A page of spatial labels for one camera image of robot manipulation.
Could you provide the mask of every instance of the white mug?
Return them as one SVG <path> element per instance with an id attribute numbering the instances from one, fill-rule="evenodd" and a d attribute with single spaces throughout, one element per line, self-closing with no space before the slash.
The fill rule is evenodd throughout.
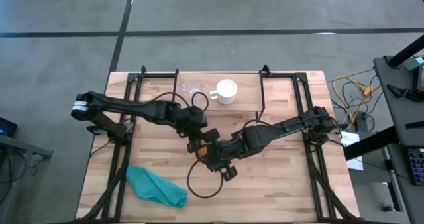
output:
<path id="1" fill-rule="evenodd" d="M 217 99 L 223 105 L 229 105 L 236 99 L 237 84 L 231 79 L 223 79 L 218 82 L 217 90 L 209 92 L 211 99 Z"/>

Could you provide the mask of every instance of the mug handle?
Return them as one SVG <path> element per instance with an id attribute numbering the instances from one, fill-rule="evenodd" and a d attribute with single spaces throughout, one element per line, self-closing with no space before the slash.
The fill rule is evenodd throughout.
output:
<path id="1" fill-rule="evenodd" d="M 218 91 L 210 91 L 209 92 L 209 94 L 210 95 L 213 95 L 213 96 L 211 96 L 211 97 L 209 97 L 209 98 L 211 98 L 211 99 L 218 99 Z"/>

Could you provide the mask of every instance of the white paper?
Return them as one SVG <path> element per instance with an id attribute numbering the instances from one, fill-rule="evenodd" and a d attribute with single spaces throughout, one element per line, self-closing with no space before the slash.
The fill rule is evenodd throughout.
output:
<path id="1" fill-rule="evenodd" d="M 359 142 L 359 135 L 354 134 L 354 133 L 350 133 L 350 132 L 346 132 L 346 131 L 342 131 L 341 142 L 345 147 L 348 147 L 351 144 Z M 356 159 L 354 158 L 352 160 L 349 160 L 347 162 L 347 167 L 355 169 L 355 170 L 364 171 L 364 164 L 362 163 L 362 157 L 359 156 Z"/>

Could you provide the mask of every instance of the concrete floor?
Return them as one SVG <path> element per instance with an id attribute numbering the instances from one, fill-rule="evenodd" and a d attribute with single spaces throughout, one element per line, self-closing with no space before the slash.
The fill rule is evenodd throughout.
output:
<path id="1" fill-rule="evenodd" d="M 0 0 L 0 33 L 118 31 L 126 2 Z M 422 0 L 134 0 L 127 30 L 419 28 L 424 27 L 423 9 Z M 126 38 L 117 70 L 141 65 L 150 71 L 258 70 L 267 64 L 272 70 L 324 70 L 331 80 L 372 68 L 373 58 L 394 54 L 418 36 Z M 85 130 L 87 123 L 70 117 L 70 109 L 77 93 L 104 91 L 116 41 L 0 38 L 0 116 L 19 124 L 18 139 L 54 150 L 37 175 L 24 177 L 14 223 L 74 218 L 93 137 Z M 367 84 L 373 75 L 355 79 Z M 353 86 L 346 94 L 360 97 Z M 336 116 L 343 120 L 343 111 L 336 109 Z M 373 116 L 376 131 L 392 124 L 384 97 Z M 361 208 L 361 216 L 396 220 L 376 213 L 381 203 L 363 191 L 370 187 L 354 187 L 358 202 L 373 207 Z"/>

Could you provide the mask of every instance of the teal cloth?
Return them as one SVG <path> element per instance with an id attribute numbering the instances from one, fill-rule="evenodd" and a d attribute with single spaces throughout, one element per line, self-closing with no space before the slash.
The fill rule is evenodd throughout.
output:
<path id="1" fill-rule="evenodd" d="M 187 192 L 184 189 L 146 168 L 129 166 L 125 176 L 141 200 L 154 201 L 177 208 L 182 208 L 186 204 Z"/>

